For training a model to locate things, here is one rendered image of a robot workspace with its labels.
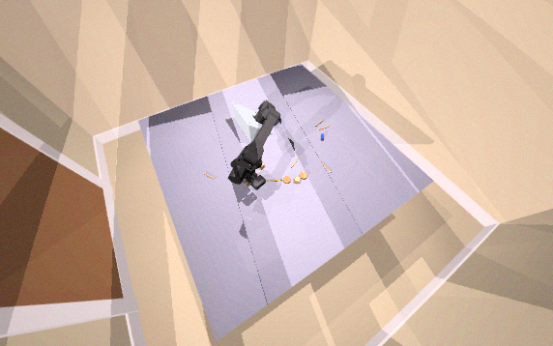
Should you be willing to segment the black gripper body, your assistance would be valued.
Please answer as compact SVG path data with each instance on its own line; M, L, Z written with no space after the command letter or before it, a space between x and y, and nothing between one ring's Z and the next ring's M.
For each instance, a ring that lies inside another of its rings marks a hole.
M235 162L236 159L237 158L232 160L230 163L232 168L234 167L235 164L237 164L237 162ZM261 175L256 176L257 174L253 172L254 172L253 170L251 172L248 170L245 178L249 178L251 180L250 184L252 185L252 187L254 187L255 189L259 189L266 183L266 179L263 178Z

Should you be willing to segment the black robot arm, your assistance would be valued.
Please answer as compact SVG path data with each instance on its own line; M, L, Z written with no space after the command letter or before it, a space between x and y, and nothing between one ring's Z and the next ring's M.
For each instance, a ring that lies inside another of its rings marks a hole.
M261 168L263 163L262 155L264 153L264 144L273 127L281 120L280 113L276 111L276 107L267 100L262 101L258 109L255 116L252 116L256 122L262 124L262 127L254 140L238 155L235 161L237 164L234 165L228 176L228 180L237 185L242 183L248 170L250 172L252 170L255 172L255 169Z

